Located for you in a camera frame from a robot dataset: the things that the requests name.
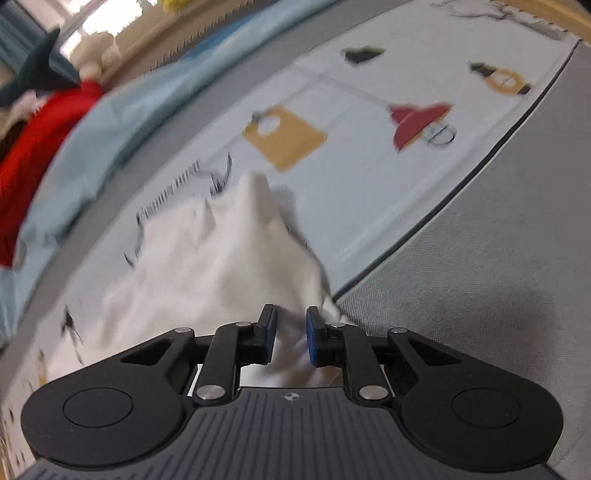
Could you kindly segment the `white plush toy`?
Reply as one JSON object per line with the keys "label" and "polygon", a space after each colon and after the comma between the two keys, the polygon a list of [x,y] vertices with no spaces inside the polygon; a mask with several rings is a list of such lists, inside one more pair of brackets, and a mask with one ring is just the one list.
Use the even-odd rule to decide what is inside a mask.
{"label": "white plush toy", "polygon": [[81,81],[99,82],[120,59],[121,52],[115,36],[106,31],[84,37],[69,55],[69,61]]}

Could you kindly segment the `white t-shirt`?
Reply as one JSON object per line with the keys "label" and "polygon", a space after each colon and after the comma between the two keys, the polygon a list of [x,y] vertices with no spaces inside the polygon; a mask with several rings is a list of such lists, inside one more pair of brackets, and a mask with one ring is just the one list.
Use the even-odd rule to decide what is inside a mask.
{"label": "white t-shirt", "polygon": [[247,171],[221,197],[193,199],[148,223],[139,261],[107,293],[82,345],[57,347],[51,380],[176,327],[209,335],[218,327],[280,309],[273,359],[242,371],[248,386],[336,386],[335,367],[315,368],[308,356],[305,311],[339,311],[322,285],[314,256],[288,231],[266,176]]}

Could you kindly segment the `yellow plush toys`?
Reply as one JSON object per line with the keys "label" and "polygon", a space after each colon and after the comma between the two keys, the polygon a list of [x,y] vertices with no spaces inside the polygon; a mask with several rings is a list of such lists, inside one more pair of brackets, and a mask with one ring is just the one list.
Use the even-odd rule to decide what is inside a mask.
{"label": "yellow plush toys", "polygon": [[160,4],[162,6],[162,10],[166,13],[172,13],[180,11],[181,9],[185,8],[188,4],[190,4],[192,0],[161,0]]}

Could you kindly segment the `dark teal shark plush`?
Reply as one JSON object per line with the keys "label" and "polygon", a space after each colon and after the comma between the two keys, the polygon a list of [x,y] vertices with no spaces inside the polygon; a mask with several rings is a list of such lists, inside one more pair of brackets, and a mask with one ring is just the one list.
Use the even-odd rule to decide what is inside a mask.
{"label": "dark teal shark plush", "polygon": [[76,88],[79,85],[77,72],[61,73],[50,65],[53,47],[58,40],[60,29],[47,33],[27,55],[16,76],[1,87],[1,107],[11,107],[29,90],[54,92]]}

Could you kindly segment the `grey patterned bed sheet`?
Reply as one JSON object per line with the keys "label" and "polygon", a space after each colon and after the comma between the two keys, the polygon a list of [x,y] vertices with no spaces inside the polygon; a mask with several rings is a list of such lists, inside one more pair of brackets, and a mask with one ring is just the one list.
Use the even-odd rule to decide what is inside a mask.
{"label": "grey patterned bed sheet", "polygon": [[[1,357],[3,478],[589,477],[588,43],[500,1],[327,2],[170,116],[79,214]],[[247,171],[317,260],[339,311],[311,306],[325,322],[403,327],[545,388],[563,413],[549,460],[451,467],[349,400],[341,369],[336,386],[283,388],[243,384],[250,366],[235,400],[143,460],[35,458],[25,403],[61,378],[50,357],[81,347],[148,223]]]}

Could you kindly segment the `light blue quilt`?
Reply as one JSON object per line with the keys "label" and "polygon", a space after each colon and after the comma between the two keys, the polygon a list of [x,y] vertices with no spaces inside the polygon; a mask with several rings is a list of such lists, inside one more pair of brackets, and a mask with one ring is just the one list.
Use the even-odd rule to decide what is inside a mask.
{"label": "light blue quilt", "polygon": [[23,262],[1,270],[1,343],[9,344],[40,277],[79,214],[167,119],[243,57],[329,7],[277,1],[207,35],[176,61],[103,96],[57,151],[17,230]]}

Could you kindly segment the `red blanket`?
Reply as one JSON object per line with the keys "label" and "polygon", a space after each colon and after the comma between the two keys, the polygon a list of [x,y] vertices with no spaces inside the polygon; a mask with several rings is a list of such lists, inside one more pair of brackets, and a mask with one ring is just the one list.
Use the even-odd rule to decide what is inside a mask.
{"label": "red blanket", "polygon": [[53,94],[24,127],[1,163],[1,265],[12,267],[18,234],[33,197],[70,131],[103,90],[94,81]]}

